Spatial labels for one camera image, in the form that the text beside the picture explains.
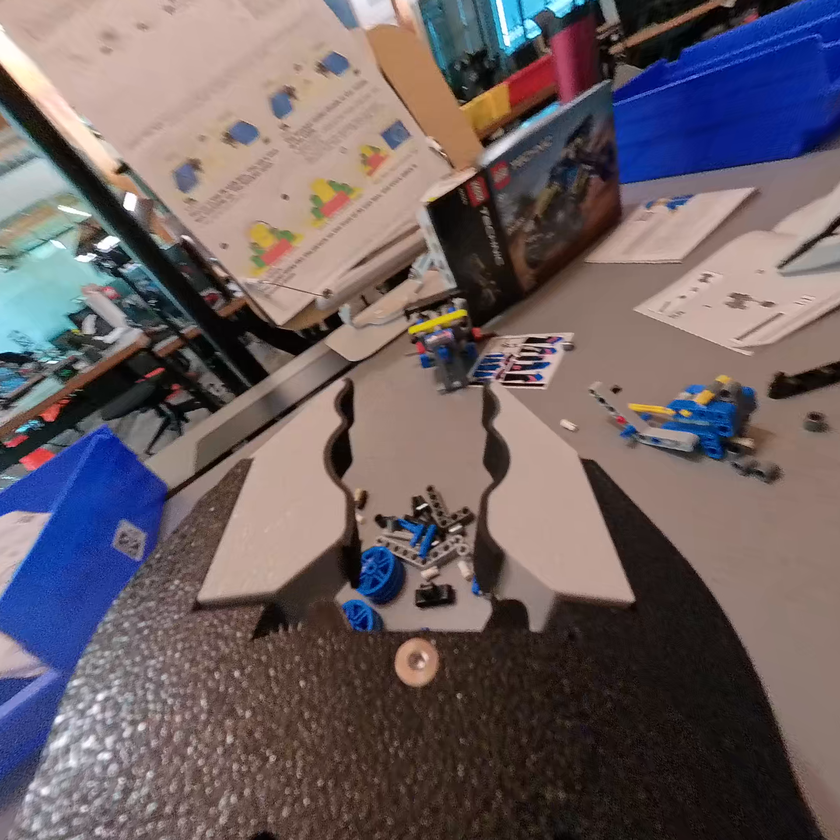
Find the blue lego wheel rim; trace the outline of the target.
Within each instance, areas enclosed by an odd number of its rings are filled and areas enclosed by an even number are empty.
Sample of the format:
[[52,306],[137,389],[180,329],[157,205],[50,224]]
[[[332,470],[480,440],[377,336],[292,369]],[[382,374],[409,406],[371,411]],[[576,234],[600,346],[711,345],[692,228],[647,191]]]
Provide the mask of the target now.
[[375,545],[361,555],[361,569],[357,592],[378,606],[394,601],[405,583],[403,562],[393,551]]
[[356,632],[374,633],[384,629],[382,616],[368,603],[352,599],[344,602],[342,611],[351,628]]

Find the black office chair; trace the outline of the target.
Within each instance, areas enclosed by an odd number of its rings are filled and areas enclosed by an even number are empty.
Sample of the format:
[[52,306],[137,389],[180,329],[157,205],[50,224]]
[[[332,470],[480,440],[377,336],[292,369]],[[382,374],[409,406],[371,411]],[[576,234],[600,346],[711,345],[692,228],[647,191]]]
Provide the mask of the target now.
[[132,414],[152,412],[160,422],[144,454],[152,456],[163,436],[183,435],[188,415],[199,410],[215,413],[221,403],[184,373],[159,367],[136,381],[128,391],[114,398],[100,411],[104,422],[118,421]]

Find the blue plastic storage bin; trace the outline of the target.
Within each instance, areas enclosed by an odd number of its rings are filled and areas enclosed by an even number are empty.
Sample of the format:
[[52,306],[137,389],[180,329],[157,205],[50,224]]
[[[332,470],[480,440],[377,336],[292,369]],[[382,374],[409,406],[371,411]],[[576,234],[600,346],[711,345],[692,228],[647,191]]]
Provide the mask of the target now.
[[839,2],[797,2],[613,92],[621,182],[795,158],[838,131]]

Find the red storage bin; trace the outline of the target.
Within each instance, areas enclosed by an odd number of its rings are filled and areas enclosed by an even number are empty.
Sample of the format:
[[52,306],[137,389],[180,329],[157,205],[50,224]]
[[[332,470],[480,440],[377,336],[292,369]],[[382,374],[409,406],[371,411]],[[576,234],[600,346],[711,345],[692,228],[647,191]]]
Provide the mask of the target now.
[[505,81],[510,110],[523,110],[555,99],[557,82],[553,57],[547,54],[517,70]]

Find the buggy picture lego box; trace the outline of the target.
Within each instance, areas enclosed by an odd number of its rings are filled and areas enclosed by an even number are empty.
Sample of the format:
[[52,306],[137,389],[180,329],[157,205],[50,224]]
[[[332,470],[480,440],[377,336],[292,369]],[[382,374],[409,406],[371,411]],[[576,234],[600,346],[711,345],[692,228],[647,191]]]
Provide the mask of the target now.
[[484,325],[582,255],[622,215],[613,85],[555,102],[421,199],[434,267]]

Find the pile of small lego pieces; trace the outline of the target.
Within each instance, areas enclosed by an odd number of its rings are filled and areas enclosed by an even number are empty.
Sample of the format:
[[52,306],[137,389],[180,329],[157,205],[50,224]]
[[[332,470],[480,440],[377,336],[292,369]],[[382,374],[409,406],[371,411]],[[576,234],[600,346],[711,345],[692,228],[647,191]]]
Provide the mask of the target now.
[[393,551],[403,563],[405,583],[394,601],[375,605],[357,592],[360,570],[357,582],[352,584],[353,598],[368,603],[377,612],[404,606],[427,614],[453,610],[459,600],[460,584],[480,595],[471,541],[476,523],[472,508],[449,503],[435,483],[412,494],[402,513],[376,512],[371,518],[371,540],[361,555],[378,544]]

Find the black and blue lego chassis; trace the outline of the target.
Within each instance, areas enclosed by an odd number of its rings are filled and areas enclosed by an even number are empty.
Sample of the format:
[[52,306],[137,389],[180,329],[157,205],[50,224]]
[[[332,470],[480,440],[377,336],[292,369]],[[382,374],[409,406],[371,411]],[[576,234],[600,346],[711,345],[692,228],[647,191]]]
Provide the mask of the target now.
[[459,391],[468,384],[479,347],[491,333],[474,325],[459,290],[440,292],[403,310],[406,334],[421,367],[434,374],[437,392]]

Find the blue and black sticker sheet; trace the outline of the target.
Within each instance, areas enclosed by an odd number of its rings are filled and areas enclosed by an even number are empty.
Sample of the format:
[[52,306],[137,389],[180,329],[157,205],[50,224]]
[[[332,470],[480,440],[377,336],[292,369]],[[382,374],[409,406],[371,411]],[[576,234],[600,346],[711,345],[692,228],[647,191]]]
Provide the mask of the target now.
[[467,384],[493,382],[508,389],[536,389],[549,386],[565,356],[563,337],[573,332],[499,335],[479,353],[469,371]]

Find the maroon water bottle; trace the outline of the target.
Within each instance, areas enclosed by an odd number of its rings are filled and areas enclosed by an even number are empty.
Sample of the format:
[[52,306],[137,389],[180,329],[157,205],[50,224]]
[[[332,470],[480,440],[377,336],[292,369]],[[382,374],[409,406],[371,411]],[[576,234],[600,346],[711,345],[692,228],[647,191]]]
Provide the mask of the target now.
[[598,2],[573,5],[561,16],[550,37],[549,46],[557,99],[568,104],[597,85],[602,79],[604,57],[620,26],[608,22]]

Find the blue lego gearbox assembly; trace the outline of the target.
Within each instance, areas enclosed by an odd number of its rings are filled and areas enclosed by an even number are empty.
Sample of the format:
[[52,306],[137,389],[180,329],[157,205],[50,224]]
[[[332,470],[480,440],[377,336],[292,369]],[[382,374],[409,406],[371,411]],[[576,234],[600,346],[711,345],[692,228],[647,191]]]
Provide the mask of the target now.
[[630,445],[714,460],[755,453],[749,427],[759,407],[756,392],[729,376],[720,375],[708,385],[688,385],[664,406],[629,403],[621,408],[613,403],[618,392],[607,391],[600,382],[592,383],[588,393]]

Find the lego instruction booklet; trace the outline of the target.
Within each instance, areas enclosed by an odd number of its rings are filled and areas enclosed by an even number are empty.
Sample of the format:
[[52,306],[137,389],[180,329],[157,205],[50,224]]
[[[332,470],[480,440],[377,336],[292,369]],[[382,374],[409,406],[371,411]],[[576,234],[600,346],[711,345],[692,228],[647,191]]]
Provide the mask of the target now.
[[839,265],[807,275],[776,270],[798,241],[835,214],[838,186],[773,229],[733,239],[635,312],[743,354],[777,343],[838,309]]

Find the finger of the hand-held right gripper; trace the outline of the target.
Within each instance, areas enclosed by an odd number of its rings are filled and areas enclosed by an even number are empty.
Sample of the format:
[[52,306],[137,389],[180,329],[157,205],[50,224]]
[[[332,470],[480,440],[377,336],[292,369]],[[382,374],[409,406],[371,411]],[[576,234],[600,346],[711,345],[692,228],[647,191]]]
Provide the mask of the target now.
[[839,215],[814,226],[776,265],[780,275],[807,275],[839,265]]

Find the blue storage bin with label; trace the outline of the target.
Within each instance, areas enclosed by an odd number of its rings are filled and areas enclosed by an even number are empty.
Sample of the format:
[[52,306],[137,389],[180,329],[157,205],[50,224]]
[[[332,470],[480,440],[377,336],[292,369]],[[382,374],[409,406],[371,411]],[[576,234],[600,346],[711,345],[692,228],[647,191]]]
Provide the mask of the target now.
[[91,636],[154,549],[167,492],[107,427],[2,491],[2,782],[46,742]]

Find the black lego beam with pin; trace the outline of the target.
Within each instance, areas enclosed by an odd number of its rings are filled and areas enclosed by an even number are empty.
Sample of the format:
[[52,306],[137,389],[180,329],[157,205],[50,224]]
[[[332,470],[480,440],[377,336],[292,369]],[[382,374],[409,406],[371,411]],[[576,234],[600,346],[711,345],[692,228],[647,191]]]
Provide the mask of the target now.
[[777,371],[770,381],[767,396],[778,401],[837,385],[839,367],[840,362],[836,360],[797,373]]

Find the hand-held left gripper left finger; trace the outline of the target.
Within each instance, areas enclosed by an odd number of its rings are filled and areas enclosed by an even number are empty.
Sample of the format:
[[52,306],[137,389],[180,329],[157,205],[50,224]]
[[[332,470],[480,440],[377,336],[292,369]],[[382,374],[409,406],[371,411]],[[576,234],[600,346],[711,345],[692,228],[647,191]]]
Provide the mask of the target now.
[[196,596],[202,611],[258,606],[303,622],[361,573],[354,494],[354,383],[344,377],[295,412],[252,456]]

